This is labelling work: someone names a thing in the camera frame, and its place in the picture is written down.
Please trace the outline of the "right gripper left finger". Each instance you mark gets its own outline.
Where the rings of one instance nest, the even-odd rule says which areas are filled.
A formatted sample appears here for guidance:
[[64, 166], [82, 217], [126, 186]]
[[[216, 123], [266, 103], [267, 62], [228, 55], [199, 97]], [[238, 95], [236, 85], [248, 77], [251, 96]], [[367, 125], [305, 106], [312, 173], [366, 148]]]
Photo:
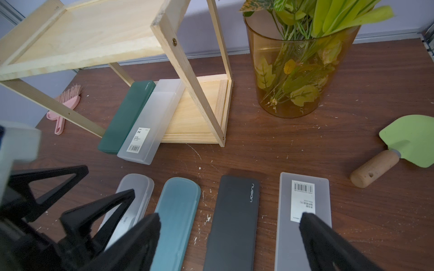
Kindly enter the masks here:
[[145, 216], [82, 271], [149, 271], [156, 253], [161, 222], [158, 213]]

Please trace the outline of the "translucent labelled pencil case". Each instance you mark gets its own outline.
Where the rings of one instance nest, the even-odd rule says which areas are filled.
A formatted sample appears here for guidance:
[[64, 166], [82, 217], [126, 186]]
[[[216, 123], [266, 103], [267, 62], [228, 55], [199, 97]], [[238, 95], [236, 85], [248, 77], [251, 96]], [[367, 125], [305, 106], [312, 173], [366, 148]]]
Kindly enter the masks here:
[[180, 79], [159, 80], [117, 157], [150, 165], [167, 131], [185, 86]]

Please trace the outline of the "teal pencil case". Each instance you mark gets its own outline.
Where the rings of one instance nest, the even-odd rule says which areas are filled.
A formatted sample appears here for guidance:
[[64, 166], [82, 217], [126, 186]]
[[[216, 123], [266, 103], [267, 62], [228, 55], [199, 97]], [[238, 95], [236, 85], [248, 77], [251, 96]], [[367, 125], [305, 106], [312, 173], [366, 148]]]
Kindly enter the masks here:
[[199, 185], [187, 178], [166, 181], [156, 206], [161, 229], [152, 271], [182, 269], [200, 196]]

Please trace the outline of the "black pencil case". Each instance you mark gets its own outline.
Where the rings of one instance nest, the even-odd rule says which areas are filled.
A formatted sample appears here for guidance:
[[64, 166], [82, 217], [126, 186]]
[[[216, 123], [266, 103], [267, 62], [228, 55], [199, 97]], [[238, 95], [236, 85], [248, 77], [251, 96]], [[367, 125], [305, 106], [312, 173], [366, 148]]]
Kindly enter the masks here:
[[253, 270], [259, 198], [258, 180], [222, 176], [203, 270]]

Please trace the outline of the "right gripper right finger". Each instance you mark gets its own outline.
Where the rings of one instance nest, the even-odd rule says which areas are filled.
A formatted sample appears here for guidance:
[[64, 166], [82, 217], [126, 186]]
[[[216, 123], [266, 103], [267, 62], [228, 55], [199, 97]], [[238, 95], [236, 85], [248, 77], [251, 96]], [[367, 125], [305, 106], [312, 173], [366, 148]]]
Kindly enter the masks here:
[[299, 229], [312, 271], [381, 270], [317, 215], [304, 212]]

